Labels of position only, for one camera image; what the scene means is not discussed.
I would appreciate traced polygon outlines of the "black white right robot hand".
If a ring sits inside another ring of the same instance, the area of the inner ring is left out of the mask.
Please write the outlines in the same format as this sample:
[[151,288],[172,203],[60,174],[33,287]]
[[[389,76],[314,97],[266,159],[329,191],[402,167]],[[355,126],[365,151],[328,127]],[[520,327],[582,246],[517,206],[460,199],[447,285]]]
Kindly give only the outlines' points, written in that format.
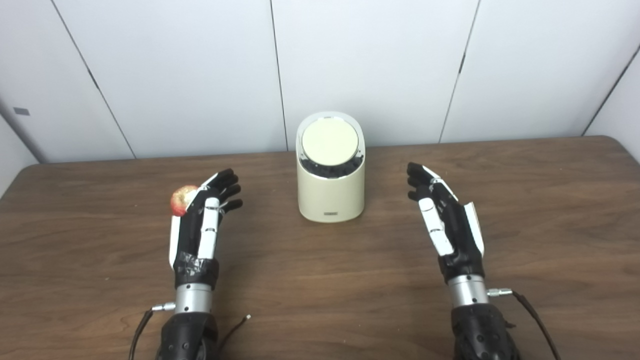
[[413,187],[407,196],[418,203],[445,283],[460,276],[484,277],[485,247],[474,204],[462,204],[445,180],[422,164],[409,162],[406,172]]

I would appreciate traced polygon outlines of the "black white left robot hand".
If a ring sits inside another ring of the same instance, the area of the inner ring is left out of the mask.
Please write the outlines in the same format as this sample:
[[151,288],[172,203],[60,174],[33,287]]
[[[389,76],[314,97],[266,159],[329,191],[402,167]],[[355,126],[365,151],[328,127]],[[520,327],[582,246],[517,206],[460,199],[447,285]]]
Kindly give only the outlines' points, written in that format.
[[170,198],[169,264],[174,287],[200,284],[215,289],[220,265],[215,258],[219,227],[229,212],[243,205],[239,177],[227,168],[201,185],[179,187]]

